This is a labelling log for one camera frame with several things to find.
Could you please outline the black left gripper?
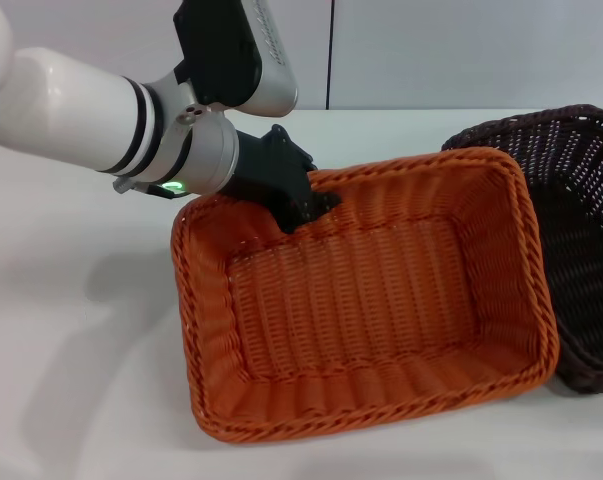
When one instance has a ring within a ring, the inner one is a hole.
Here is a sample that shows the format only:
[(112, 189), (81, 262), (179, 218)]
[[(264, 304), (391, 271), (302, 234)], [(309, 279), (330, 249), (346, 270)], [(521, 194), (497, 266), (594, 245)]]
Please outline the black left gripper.
[(281, 125), (273, 125), (262, 137), (241, 131), (237, 135), (237, 163), (221, 194), (264, 206), (275, 202), (275, 221), (284, 234), (342, 203), (337, 193), (312, 193), (308, 174), (315, 169), (313, 159)]

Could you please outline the orange woven plastic basket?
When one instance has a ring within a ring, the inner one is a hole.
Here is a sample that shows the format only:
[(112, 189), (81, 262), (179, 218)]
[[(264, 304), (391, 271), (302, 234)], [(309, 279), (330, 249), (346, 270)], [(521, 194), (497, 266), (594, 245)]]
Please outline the orange woven plastic basket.
[(219, 196), (171, 253), (191, 409), (230, 443), (341, 433), (515, 396), (560, 342), (519, 165), (485, 147), (321, 170), (340, 204), (282, 233)]

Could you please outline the dark brown woven plastic basket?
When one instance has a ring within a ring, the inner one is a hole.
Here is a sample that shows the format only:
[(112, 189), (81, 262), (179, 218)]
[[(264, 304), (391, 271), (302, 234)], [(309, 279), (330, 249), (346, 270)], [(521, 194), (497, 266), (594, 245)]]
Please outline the dark brown woven plastic basket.
[(486, 146), (521, 167), (536, 212), (560, 337), (556, 374), (603, 393), (603, 109), (578, 104), (487, 121), (445, 150)]

